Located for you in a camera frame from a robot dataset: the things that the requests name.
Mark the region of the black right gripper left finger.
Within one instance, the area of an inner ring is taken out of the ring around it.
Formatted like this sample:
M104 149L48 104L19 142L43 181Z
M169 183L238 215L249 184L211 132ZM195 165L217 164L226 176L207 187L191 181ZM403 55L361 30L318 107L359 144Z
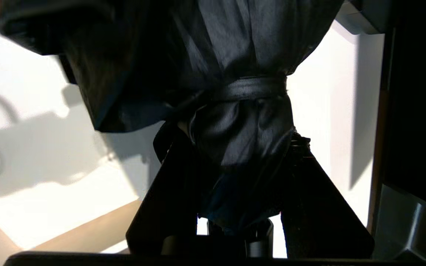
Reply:
M161 167L126 233L133 255L159 255L167 237L196 235L198 172L190 140L178 126L165 123L153 147Z

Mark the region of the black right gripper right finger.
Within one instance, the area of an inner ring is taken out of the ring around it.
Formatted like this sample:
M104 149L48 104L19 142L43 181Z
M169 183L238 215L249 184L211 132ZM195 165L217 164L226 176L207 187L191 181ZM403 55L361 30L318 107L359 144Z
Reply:
M369 259L374 239L310 149L294 132L282 161L283 225L289 259Z

